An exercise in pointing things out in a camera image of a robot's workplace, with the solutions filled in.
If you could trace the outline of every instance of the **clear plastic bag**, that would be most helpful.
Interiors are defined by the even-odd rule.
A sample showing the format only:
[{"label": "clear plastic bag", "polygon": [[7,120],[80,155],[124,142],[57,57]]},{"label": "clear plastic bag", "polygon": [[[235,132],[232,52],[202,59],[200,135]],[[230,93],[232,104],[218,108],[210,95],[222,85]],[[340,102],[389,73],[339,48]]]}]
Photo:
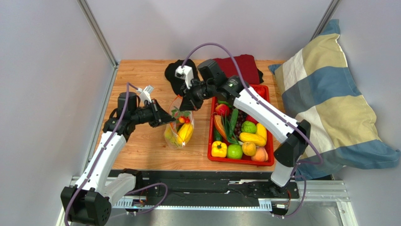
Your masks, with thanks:
[{"label": "clear plastic bag", "polygon": [[164,139],[168,146],[173,149],[184,148],[191,139],[193,130],[195,129],[192,111],[179,111],[181,102],[182,97],[177,96],[168,108],[168,113],[176,118],[176,121],[167,124],[166,130],[164,131]]}]

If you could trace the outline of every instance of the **wooden tabletop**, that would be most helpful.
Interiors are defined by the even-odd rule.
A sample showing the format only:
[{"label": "wooden tabletop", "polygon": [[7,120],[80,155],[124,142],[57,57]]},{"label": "wooden tabletop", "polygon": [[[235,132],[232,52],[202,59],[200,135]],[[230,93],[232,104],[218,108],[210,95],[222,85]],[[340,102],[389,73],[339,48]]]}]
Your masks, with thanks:
[{"label": "wooden tabletop", "polygon": [[[126,91],[126,83],[130,82],[139,88],[147,85],[154,87],[151,98],[155,98],[164,110],[168,110],[176,95],[170,83],[164,77],[167,65],[176,60],[123,60],[117,72],[112,94],[106,110],[104,122],[114,108],[117,107],[118,95]],[[203,62],[195,60],[196,65]],[[268,66],[281,64],[283,61],[260,60],[256,65],[263,75],[263,85],[268,86],[270,102],[279,110],[284,111],[282,99],[270,73]],[[206,100],[197,112],[194,112],[195,129],[192,139],[184,149],[173,150],[164,140],[166,125],[151,128],[149,124],[137,125],[126,146],[122,149],[113,169],[131,168],[136,170],[229,170],[229,171],[272,171],[271,167],[256,167],[253,165],[233,164],[210,161],[208,153],[208,137],[211,100]],[[274,139],[274,149],[280,144]]]}]

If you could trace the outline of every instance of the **maroon fabric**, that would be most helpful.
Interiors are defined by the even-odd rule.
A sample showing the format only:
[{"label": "maroon fabric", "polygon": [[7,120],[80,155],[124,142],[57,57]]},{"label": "maroon fabric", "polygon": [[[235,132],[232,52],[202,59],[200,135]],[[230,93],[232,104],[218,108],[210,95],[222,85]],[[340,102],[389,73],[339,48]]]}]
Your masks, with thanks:
[{"label": "maroon fabric", "polygon": [[[241,55],[235,56],[235,60],[238,63],[238,67],[240,67],[242,76],[245,81],[249,84],[260,84],[259,74],[257,72],[255,58],[251,55]],[[235,69],[234,63],[231,58],[216,58],[214,59],[221,70],[227,75],[227,77],[231,77],[233,75],[238,75],[237,70]]]}]

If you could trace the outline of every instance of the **wall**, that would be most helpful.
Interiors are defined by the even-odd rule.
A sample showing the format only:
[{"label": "wall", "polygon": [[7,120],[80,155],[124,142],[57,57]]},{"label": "wall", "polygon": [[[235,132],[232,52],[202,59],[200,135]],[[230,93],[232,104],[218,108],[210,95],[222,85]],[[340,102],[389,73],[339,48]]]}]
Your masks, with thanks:
[{"label": "wall", "polygon": [[[289,59],[310,40],[330,0],[88,0],[121,59],[183,59],[204,42],[234,55]],[[227,57],[217,47],[193,59]]]},{"label": "wall", "polygon": [[[333,17],[340,19],[339,43],[355,82],[376,112],[379,136],[401,149],[401,2],[344,0]],[[359,225],[400,224],[401,166],[344,168],[337,176],[345,181]]]},{"label": "wall", "polygon": [[77,1],[0,3],[0,219],[55,225],[112,68]]}]

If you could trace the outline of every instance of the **striped pillow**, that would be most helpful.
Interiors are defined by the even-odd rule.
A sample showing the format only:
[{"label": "striped pillow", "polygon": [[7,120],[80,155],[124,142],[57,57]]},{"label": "striped pillow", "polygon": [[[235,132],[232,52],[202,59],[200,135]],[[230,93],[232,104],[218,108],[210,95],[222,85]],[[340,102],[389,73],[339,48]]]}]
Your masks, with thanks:
[{"label": "striped pillow", "polygon": [[[310,122],[311,141],[322,165],[301,164],[297,174],[308,179],[339,171],[343,166],[381,169],[398,165],[400,151],[383,143],[376,115],[358,90],[337,43],[338,20],[282,65],[271,65],[286,113]],[[307,147],[302,159],[318,161]]]}]

